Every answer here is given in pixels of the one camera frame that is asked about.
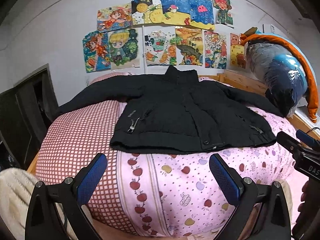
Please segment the bed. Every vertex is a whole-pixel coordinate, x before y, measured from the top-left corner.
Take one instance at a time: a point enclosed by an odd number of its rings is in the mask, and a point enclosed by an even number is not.
[[[112,73],[96,80],[113,75]],[[243,90],[263,94],[261,83],[225,71],[213,79]],[[115,151],[109,141],[124,103],[105,101],[59,117],[49,128],[30,170],[47,184],[75,176],[96,153],[108,158],[108,168],[88,204],[95,219],[119,230],[142,236],[190,236],[216,232],[233,211],[210,173],[210,154],[139,155]],[[295,128],[306,130],[297,116],[291,120],[258,108],[273,132],[295,137]],[[218,152],[242,177],[270,184],[287,179],[294,160],[280,145],[234,148]]]

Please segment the orange strap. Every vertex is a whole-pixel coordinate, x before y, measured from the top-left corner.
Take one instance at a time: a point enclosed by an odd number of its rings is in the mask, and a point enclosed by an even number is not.
[[[274,42],[276,44],[279,44],[285,47],[287,50],[289,50],[292,53],[292,55],[296,59],[299,60],[300,64],[303,67],[304,72],[306,73],[306,78],[308,82],[309,96],[306,98],[306,100],[308,102],[309,117],[313,123],[316,123],[317,121],[316,113],[318,111],[318,104],[319,104],[317,85],[313,77],[311,68],[307,63],[306,59],[302,56],[302,54],[291,43],[277,36],[253,34],[247,37],[244,34],[241,34],[240,39],[241,39],[242,46],[244,46],[248,41],[259,40],[259,39],[265,39],[267,41]]]

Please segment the jacket collar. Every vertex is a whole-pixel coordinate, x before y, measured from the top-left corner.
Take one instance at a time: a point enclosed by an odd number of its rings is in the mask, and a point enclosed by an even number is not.
[[[180,71],[173,65],[170,65],[164,74],[165,79],[173,83],[191,84],[198,83],[198,74],[196,70]]]

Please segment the cartoon boy with blond hair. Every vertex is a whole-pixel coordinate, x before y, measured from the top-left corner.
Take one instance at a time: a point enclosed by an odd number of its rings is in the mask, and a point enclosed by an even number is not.
[[[111,59],[113,62],[121,61],[126,56],[122,47],[130,39],[129,35],[128,30],[115,31],[110,35],[109,43],[111,44]]]

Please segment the plastic bag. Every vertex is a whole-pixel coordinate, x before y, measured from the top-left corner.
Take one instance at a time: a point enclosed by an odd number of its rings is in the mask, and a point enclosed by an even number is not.
[[[271,43],[248,43],[245,58],[253,74],[268,87],[266,97],[291,117],[308,88],[299,61],[283,46]]]

